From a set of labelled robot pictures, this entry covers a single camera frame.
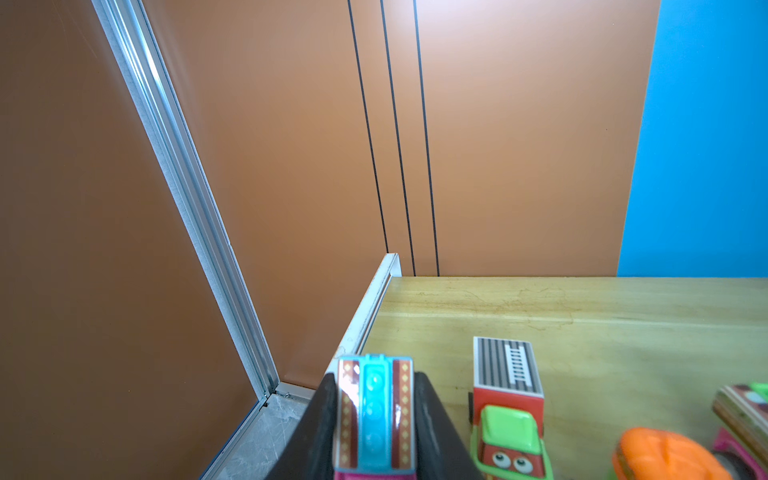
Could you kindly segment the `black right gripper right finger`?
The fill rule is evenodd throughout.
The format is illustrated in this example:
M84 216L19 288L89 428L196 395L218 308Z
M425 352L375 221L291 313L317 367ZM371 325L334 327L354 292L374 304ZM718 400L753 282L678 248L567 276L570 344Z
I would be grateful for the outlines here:
M483 478L428 376L414 378L417 477L420 480Z

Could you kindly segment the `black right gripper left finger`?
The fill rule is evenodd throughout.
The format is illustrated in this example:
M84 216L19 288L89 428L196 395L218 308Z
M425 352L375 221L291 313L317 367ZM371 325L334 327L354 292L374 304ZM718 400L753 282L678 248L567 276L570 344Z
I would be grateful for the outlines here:
M267 474L267 480L334 478L332 451L337 393L335 377L327 373L284 451Z

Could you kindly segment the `yellow multicolour toy car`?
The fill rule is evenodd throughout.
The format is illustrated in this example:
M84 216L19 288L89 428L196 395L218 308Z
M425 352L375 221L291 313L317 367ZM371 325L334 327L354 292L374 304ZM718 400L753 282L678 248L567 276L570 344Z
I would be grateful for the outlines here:
M469 453L485 479L552 479L545 395L528 341L473 338Z

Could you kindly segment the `orange green toy car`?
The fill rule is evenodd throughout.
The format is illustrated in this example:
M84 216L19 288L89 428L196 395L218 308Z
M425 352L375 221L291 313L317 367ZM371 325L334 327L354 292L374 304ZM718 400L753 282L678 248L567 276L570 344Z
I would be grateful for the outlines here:
M608 479L731 480L733 476L707 449L683 435L634 427L620 437Z

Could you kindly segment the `pink purple toy car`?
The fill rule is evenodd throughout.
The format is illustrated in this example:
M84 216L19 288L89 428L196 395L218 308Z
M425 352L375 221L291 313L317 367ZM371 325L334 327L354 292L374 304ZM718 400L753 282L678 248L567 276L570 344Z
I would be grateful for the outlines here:
M715 458L733 479L767 480L767 384L723 386L712 410L721 421Z

